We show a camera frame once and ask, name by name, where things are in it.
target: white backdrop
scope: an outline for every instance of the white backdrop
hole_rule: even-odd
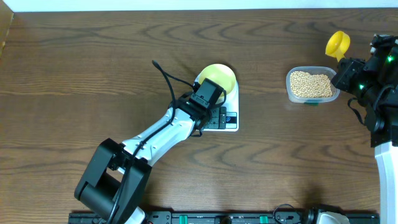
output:
[[[4,2],[14,12],[398,7],[398,0],[4,0]]]

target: wood grain surface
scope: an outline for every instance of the wood grain surface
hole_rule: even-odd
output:
[[[139,134],[170,103],[152,59],[191,82],[229,65],[241,118],[238,132],[205,133],[161,158],[144,208],[378,211],[374,150],[351,96],[310,106],[285,89],[291,68],[336,68],[325,46],[337,30],[351,37],[347,56],[368,58],[373,34],[398,35],[398,9],[16,14],[0,64],[0,223],[65,223],[87,210],[73,191],[97,145]]]

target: container of beans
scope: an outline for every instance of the container of beans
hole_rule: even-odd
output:
[[[289,100],[294,103],[326,103],[340,94],[330,80],[336,72],[327,67],[295,67],[286,76]]]

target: clear plastic container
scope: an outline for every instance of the clear plastic container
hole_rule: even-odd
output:
[[[339,89],[336,89],[333,85],[330,85],[331,92],[332,92],[331,97],[307,98],[307,97],[296,96],[292,91],[292,87],[290,86],[290,76],[295,71],[308,72],[311,75],[324,74],[324,75],[327,75],[330,80],[336,75],[336,72],[333,69],[328,68],[328,67],[302,66],[302,67],[295,67],[295,68],[291,69],[291,71],[286,76],[286,89],[287,89],[287,94],[288,94],[291,102],[294,102],[294,103],[326,103],[326,102],[331,102],[331,101],[335,100],[337,98],[337,96],[340,94]]]

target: brown tabletop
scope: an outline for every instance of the brown tabletop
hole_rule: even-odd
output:
[[[397,9],[17,13],[0,65],[0,223],[65,223],[86,210],[73,191],[97,145],[131,138],[171,101],[156,59],[192,82],[212,63],[236,72],[240,130],[172,148],[142,206],[269,211],[282,203],[379,210],[369,133],[347,107],[291,103],[287,72],[336,68],[325,45],[398,35]],[[177,95],[188,90],[172,82]]]

